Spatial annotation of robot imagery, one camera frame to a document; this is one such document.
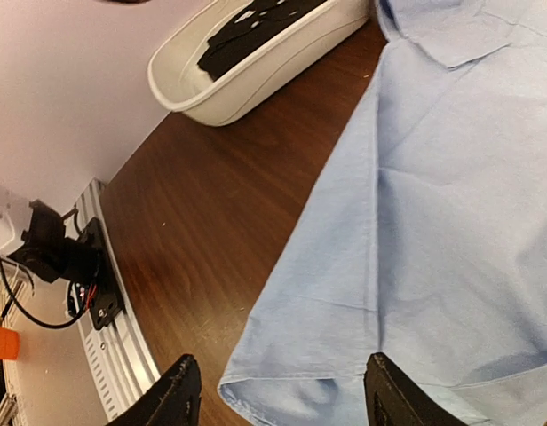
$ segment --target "brown tabletop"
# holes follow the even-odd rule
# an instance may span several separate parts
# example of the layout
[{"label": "brown tabletop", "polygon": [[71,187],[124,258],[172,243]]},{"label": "brown tabletop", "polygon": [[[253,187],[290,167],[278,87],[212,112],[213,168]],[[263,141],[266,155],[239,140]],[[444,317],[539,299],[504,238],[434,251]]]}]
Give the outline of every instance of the brown tabletop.
[{"label": "brown tabletop", "polygon": [[102,195],[157,366],[199,361],[202,426],[246,424],[218,380],[383,47],[367,25],[225,128],[170,115]]}]

